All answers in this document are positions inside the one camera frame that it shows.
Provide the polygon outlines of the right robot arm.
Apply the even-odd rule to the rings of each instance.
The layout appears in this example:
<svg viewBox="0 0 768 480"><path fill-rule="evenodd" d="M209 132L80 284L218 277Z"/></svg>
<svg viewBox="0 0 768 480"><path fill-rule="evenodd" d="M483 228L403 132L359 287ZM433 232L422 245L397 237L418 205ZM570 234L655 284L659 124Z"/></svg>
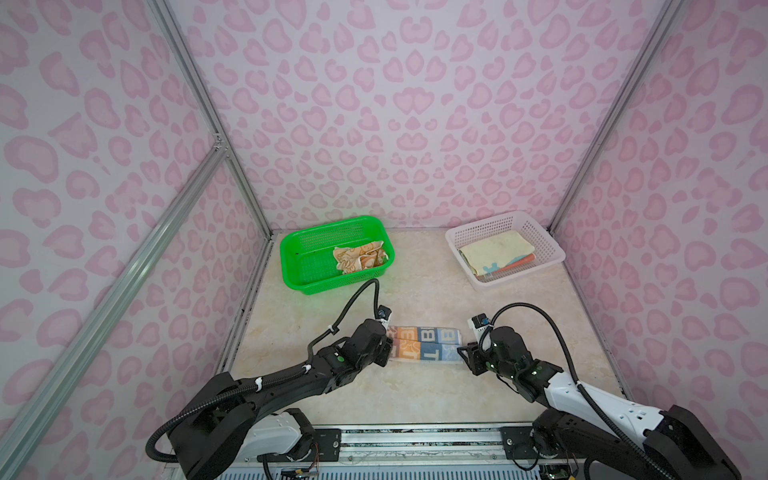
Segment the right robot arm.
<svg viewBox="0 0 768 480"><path fill-rule="evenodd" d="M475 375L486 372L543 406L524 452L598 462L635 479L738 479L735 463L691 411L642 405L578 381L533 357L510 327L485 326L458 349Z"/></svg>

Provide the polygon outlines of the orange blue lettered towel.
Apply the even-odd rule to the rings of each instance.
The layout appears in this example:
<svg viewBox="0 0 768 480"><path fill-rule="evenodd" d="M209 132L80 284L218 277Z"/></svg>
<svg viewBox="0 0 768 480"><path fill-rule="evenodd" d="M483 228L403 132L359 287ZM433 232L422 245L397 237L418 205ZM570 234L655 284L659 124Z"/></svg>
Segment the orange blue lettered towel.
<svg viewBox="0 0 768 480"><path fill-rule="evenodd" d="M461 332L445 327L389 327L390 358L407 362L460 363Z"/></svg>

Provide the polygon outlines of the pale yellow teal towel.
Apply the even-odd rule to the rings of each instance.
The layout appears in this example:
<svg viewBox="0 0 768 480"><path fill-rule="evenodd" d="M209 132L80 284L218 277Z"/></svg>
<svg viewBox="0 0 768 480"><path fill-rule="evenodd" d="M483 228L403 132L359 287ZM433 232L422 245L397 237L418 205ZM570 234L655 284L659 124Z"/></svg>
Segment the pale yellow teal towel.
<svg viewBox="0 0 768 480"><path fill-rule="evenodd" d="M473 275L482 278L534 253L535 247L519 232L508 231L475 241L459 250Z"/></svg>

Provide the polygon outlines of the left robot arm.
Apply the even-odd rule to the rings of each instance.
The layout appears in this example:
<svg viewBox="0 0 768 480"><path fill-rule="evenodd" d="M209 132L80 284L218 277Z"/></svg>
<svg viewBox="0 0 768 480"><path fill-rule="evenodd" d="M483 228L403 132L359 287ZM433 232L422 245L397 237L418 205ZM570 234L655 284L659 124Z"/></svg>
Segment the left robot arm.
<svg viewBox="0 0 768 480"><path fill-rule="evenodd" d="M367 319L352 336L321 348L308 364L241 380L218 374L159 433L168 435L172 461L186 478L214 479L235 461L257 422L351 383L372 363L385 366L392 346L386 327Z"/></svg>

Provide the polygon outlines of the peach patterned towel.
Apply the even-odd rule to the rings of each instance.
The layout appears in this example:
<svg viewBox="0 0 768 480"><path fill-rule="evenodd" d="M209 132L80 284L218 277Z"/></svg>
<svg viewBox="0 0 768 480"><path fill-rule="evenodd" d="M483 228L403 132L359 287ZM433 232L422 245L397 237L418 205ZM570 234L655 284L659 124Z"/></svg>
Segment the peach patterned towel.
<svg viewBox="0 0 768 480"><path fill-rule="evenodd" d="M383 241L373 241L356 247L336 247L333 250L336 269L344 275L383 266L389 261Z"/></svg>

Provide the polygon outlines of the red brown bear towel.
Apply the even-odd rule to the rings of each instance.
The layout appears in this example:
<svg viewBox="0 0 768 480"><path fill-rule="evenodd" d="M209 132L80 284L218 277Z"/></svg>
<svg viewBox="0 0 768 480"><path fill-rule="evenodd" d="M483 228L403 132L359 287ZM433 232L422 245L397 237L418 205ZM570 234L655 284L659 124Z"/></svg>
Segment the red brown bear towel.
<svg viewBox="0 0 768 480"><path fill-rule="evenodd" d="M535 254L531 253L531 254L523 257L522 259L517 260L517 261L515 261L513 263L510 263L509 265L505 266L504 270L510 270L510 269L515 269L515 268L521 267L521 266L525 266L525 265L528 265L528 264L534 262L535 260L536 260Z"/></svg>

